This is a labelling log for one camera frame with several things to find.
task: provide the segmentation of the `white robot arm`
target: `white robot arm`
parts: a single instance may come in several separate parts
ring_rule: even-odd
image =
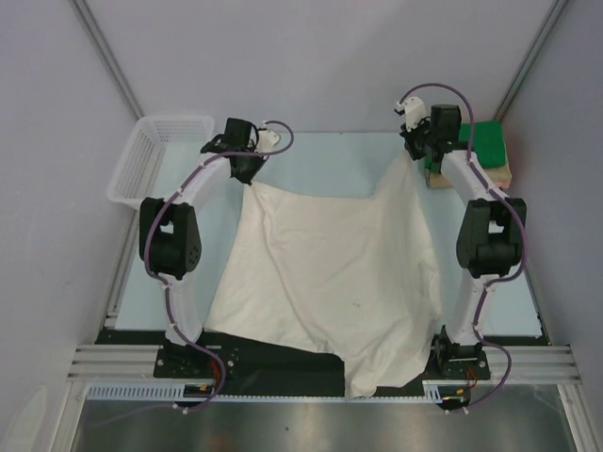
[[[465,205],[456,254],[464,269],[453,318],[436,338],[438,367],[449,378],[461,379],[467,367],[484,361],[479,325],[481,308],[501,278],[520,263],[523,252],[520,228],[526,204],[509,199],[490,180],[468,143],[459,140],[461,110],[457,105],[433,105],[427,115],[423,102],[410,97],[396,104],[405,116],[400,135],[414,159],[429,157]]]
[[[251,138],[252,130],[255,130],[255,141]],[[251,153],[270,153],[279,139],[278,134],[265,127],[258,130],[250,122],[229,119],[224,134],[214,138],[201,150],[199,167],[203,167],[203,170],[183,182],[181,186],[186,188],[171,202],[163,215],[160,224],[164,228],[155,230],[149,264],[153,273],[167,281],[170,287],[173,322],[166,329],[166,338],[170,342],[184,346],[186,343],[182,335],[196,342],[203,331],[195,298],[197,272],[194,270],[202,254],[197,213],[231,177],[249,184],[267,159],[252,157]],[[250,156],[215,158],[217,153],[229,153],[232,150],[244,150]],[[151,224],[163,205],[164,200],[147,198],[140,207],[139,248],[143,260]],[[174,330],[175,325],[181,334]]]

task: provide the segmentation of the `green sponge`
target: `green sponge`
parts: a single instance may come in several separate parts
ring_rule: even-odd
[[[469,139],[469,124],[461,125],[459,140]],[[478,155],[480,165],[485,169],[504,167],[507,163],[505,141],[502,137],[502,127],[496,120],[476,122],[473,149]],[[432,162],[425,157],[425,168],[431,169]]]

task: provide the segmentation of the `white wall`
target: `white wall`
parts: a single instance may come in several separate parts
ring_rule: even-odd
[[[490,119],[552,0],[90,0],[146,114],[203,108],[296,131],[395,131],[449,83]],[[440,91],[426,101],[457,100]]]
[[[602,23],[603,2],[570,6],[504,129],[545,321],[571,344],[603,428]]]
[[[105,189],[132,125],[66,0],[0,2],[0,441],[38,384],[48,440],[100,318],[125,226]]]

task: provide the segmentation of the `purple cable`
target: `purple cable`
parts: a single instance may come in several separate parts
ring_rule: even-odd
[[[504,277],[504,278],[496,278],[495,280],[489,281],[485,284],[483,291],[481,292],[480,299],[478,301],[478,306],[476,307],[476,310],[475,310],[475,314],[473,315],[473,322],[471,324],[471,327],[473,329],[473,334],[475,334],[475,337],[478,339],[478,341],[483,346],[496,348],[505,354],[505,356],[507,357],[507,369],[505,370],[505,373],[503,374],[502,378],[500,379],[500,382],[498,383],[498,385],[492,391],[490,391],[487,395],[480,398],[479,400],[476,400],[475,402],[469,404],[469,406],[472,407],[479,403],[482,403],[483,400],[492,396],[500,388],[502,388],[504,386],[505,382],[507,381],[507,379],[509,378],[509,375],[511,374],[511,367],[513,366],[513,360],[511,357],[511,353],[509,353],[509,350],[507,350],[503,346],[500,346],[498,344],[493,344],[491,342],[486,341],[481,336],[480,332],[478,331],[478,324],[480,322],[480,316],[481,316],[481,311],[483,310],[483,305],[486,301],[486,297],[488,296],[488,287],[490,287],[491,285],[493,285],[495,283],[507,283],[507,282],[513,281],[513,280],[517,279],[519,277],[519,275],[521,275],[523,273],[524,267],[525,267],[525,260],[526,260],[526,256],[528,253],[527,246],[526,246],[526,244],[527,244],[526,229],[524,228],[524,224],[521,221],[521,218],[519,217],[517,212],[515,212],[515,209],[513,209],[513,207],[503,197],[501,197],[495,190],[493,190],[488,185],[488,181],[481,175],[481,173],[478,171],[476,166],[471,162],[471,152],[473,150],[473,137],[475,136],[475,116],[473,114],[473,108],[471,107],[471,104],[469,103],[468,99],[464,96],[464,94],[462,94],[456,88],[453,88],[450,85],[446,85],[444,83],[423,83],[421,85],[415,86],[412,89],[409,89],[406,92],[406,94],[404,94],[402,96],[402,98],[400,99],[399,102],[400,103],[404,102],[404,100],[410,94],[412,94],[413,92],[415,92],[418,89],[431,88],[431,87],[443,88],[443,89],[447,89],[448,91],[452,91],[457,96],[459,96],[461,98],[461,100],[464,102],[464,106],[466,107],[467,112],[469,114],[469,140],[467,143],[467,152],[466,152],[467,164],[469,165],[469,167],[471,168],[473,173],[477,176],[477,178],[480,180],[483,187],[488,191],[488,193],[495,200],[502,202],[502,204],[507,208],[507,210],[509,210],[509,213],[513,217],[513,221],[517,224],[517,227],[519,228],[519,233],[521,234],[521,245],[522,245],[522,249],[523,249],[523,256],[522,256],[521,262],[519,264],[519,267],[512,276],[508,276],[508,277]]]
[[[166,312],[168,314],[168,319],[170,321],[170,324],[173,327],[174,332],[178,335],[178,337],[180,337],[180,339],[183,340],[183,342],[185,344],[187,344],[188,346],[193,347],[194,349],[204,353],[205,355],[209,356],[211,359],[215,360],[218,365],[220,366],[220,381],[218,383],[218,386],[216,388],[216,390],[209,395],[203,402],[200,402],[198,405],[194,406],[194,407],[190,407],[185,409],[185,412],[197,412],[201,409],[203,409],[204,407],[207,406],[207,404],[215,397],[218,395],[218,393],[222,390],[222,387],[224,386],[224,382],[226,381],[226,367],[224,365],[224,362],[222,361],[222,359],[220,358],[220,356],[218,356],[216,353],[214,353],[211,350],[208,350],[205,347],[201,347],[198,346],[197,344],[195,344],[193,341],[191,341],[190,339],[188,339],[183,333],[182,330],[180,330],[180,328],[178,328],[178,325],[175,322],[175,318],[173,316],[173,311],[171,310],[171,300],[170,300],[170,282],[156,274],[153,273],[153,271],[151,270],[151,266],[150,266],[150,253],[151,253],[151,240],[153,238],[153,235],[155,235],[155,231],[157,230],[157,228],[159,227],[159,224],[161,223],[161,219],[163,218],[163,216],[165,215],[165,213],[167,212],[168,208],[170,207],[170,205],[176,201],[178,199],[178,197],[180,197],[180,194],[190,185],[190,183],[195,179],[195,177],[197,177],[199,175],[199,173],[201,171],[203,171],[208,165],[210,165],[212,162],[215,162],[216,160],[218,160],[219,158],[226,158],[226,157],[237,157],[237,156],[242,156],[242,157],[269,157],[271,155],[277,155],[279,153],[284,153],[285,151],[288,151],[291,146],[293,146],[293,142],[295,140],[294,134],[293,134],[293,130],[291,129],[291,127],[289,127],[287,124],[285,124],[282,121],[276,121],[276,120],[270,120],[270,121],[265,121],[264,122],[265,125],[269,125],[269,124],[276,124],[276,125],[280,125],[282,127],[284,127],[286,129],[286,131],[289,133],[289,142],[286,144],[286,146],[284,146],[284,148],[279,149],[278,151],[272,151],[270,153],[245,153],[242,151],[228,151],[225,153],[217,153],[215,155],[212,155],[211,157],[209,157],[207,160],[205,160],[200,166],[198,166],[188,177],[187,179],[185,179],[185,181],[180,185],[180,187],[178,188],[178,190],[176,190],[176,192],[171,195],[167,201],[164,202],[163,206],[161,207],[161,209],[159,209],[159,212],[157,213],[155,219],[153,220],[153,223],[151,224],[151,229],[149,229],[149,233],[147,235],[147,239],[144,243],[144,269],[146,270],[147,274],[153,278],[154,280],[158,280],[160,282],[162,282],[166,288],[164,291],[164,297],[165,297],[165,307],[166,307]],[[161,404],[155,404],[155,405],[151,405],[151,406],[146,406],[146,407],[142,407],[138,410],[133,410],[131,412],[127,412],[124,414],[120,414],[118,416],[112,417],[110,419],[107,419],[105,421],[99,422],[94,424],[94,427],[101,427],[107,424],[110,424],[112,422],[115,421],[120,421],[122,419],[126,419],[131,415],[134,414],[138,414],[140,412],[146,412],[146,411],[150,411],[150,410],[154,410],[157,408],[168,408],[168,407],[173,407],[172,404],[167,404],[167,403],[161,403]]]
[[[456,88],[446,85],[445,83],[422,83],[420,85],[416,85],[414,88],[406,91],[406,94],[402,96],[399,100],[400,103],[404,102],[408,96],[410,96],[413,92],[422,88],[442,88],[447,89],[448,91],[452,91],[454,94],[459,96],[464,103],[465,108],[467,109],[467,113],[469,113],[469,141],[467,143],[467,161],[471,158],[471,150],[473,149],[473,136],[475,135],[475,116],[473,115],[473,108],[471,108],[471,104],[469,100]]]

